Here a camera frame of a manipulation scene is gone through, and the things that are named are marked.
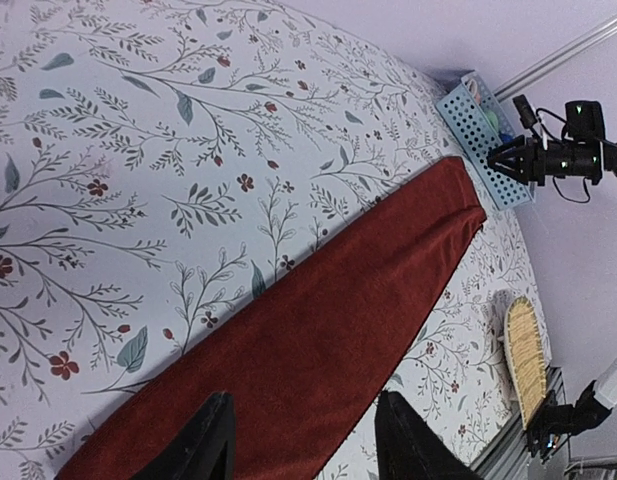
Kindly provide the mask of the blue towel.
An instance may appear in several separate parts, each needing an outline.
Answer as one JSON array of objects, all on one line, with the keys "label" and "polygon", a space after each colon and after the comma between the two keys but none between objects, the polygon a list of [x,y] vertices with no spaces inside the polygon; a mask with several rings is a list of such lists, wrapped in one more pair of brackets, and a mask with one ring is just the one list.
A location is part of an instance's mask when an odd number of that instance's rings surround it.
[{"label": "blue towel", "polygon": [[503,143],[509,143],[514,140],[514,137],[506,132],[500,132],[499,138]]}]

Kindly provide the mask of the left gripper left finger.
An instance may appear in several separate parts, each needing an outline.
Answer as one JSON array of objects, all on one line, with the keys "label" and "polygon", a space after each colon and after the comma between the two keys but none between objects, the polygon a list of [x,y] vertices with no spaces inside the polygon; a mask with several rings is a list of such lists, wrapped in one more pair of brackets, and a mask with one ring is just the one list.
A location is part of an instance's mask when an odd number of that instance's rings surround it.
[{"label": "left gripper left finger", "polygon": [[214,392],[132,480],[230,480],[236,458],[234,398]]}]

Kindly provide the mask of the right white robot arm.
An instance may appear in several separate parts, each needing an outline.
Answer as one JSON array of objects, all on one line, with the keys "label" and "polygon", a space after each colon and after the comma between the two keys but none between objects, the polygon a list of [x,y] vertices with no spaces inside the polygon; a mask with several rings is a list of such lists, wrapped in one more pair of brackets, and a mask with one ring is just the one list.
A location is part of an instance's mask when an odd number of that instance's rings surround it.
[{"label": "right white robot arm", "polygon": [[559,136],[519,136],[488,164],[537,201],[518,212],[535,268],[553,358],[579,401],[544,418],[570,435],[581,456],[617,454],[617,203],[601,193],[582,199],[562,187],[597,186],[605,173],[617,191],[617,143],[607,139],[597,101],[566,103]]}]

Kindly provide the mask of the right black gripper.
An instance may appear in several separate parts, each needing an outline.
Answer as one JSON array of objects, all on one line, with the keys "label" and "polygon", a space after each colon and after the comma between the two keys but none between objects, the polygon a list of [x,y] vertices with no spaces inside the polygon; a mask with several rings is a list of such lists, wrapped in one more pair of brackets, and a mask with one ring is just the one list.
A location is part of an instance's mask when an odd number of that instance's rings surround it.
[{"label": "right black gripper", "polygon": [[[519,156],[525,147],[525,170],[523,163],[518,160],[493,160],[499,156]],[[548,140],[547,147],[544,147],[543,142],[534,137],[519,135],[491,149],[487,158],[490,169],[517,183],[544,186],[546,178],[552,176],[581,177],[597,185],[602,178],[602,147],[596,140],[583,143]]]}]

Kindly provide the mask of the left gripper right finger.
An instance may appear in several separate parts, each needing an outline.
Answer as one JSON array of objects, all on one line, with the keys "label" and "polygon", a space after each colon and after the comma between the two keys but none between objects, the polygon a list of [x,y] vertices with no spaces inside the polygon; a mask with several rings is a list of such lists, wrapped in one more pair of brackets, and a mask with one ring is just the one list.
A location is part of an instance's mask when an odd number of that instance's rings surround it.
[{"label": "left gripper right finger", "polygon": [[380,393],[375,438],[381,480],[480,479],[444,445],[399,392]]}]

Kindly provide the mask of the brown towel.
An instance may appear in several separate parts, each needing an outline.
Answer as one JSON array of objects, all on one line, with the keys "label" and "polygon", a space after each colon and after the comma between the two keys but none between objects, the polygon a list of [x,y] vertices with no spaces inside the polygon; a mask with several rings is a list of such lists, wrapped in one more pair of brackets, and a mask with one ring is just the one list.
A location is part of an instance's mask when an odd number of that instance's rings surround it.
[{"label": "brown towel", "polygon": [[486,215],[446,157],[363,214],[103,423],[62,479],[131,479],[214,392],[234,398],[233,479],[311,479],[417,337]]}]

